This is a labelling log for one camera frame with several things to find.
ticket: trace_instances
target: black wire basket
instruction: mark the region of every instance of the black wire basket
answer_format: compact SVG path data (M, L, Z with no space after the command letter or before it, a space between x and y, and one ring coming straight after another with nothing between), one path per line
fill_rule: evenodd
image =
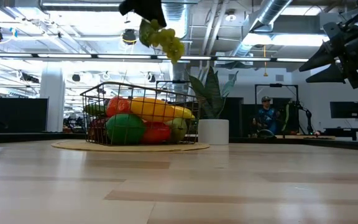
M194 144L201 99L104 82L81 93L86 141L108 146Z

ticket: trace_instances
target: white column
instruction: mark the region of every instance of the white column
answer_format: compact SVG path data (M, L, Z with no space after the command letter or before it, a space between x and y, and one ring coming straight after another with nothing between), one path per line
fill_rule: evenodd
M65 79L62 63L44 62L40 98L48 98L47 131L63 131Z

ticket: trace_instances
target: snake plant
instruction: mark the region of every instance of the snake plant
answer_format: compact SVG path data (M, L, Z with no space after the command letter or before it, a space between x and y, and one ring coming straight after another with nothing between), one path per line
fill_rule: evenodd
M203 107L208 119L219 119L224 108L226 98L233 89L237 80L237 74L238 71L231 80L224 84L222 91L219 87L218 72L214 72L212 67L208 70L205 86L203 85L202 78L200 80L189 75L189 80L196 96L205 99L201 101L201 106Z

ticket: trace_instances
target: cap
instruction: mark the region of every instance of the cap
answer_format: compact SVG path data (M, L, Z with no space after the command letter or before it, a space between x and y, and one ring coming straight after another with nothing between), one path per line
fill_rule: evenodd
M268 96L262 97L262 102L264 102L264 101L270 101L270 100L272 100L272 99L270 99L270 97L268 97Z

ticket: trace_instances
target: white plant pot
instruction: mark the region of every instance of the white plant pot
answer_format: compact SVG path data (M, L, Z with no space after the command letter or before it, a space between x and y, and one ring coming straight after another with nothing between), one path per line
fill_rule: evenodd
M201 119L198 123L198 142L210 145L228 145L229 120Z

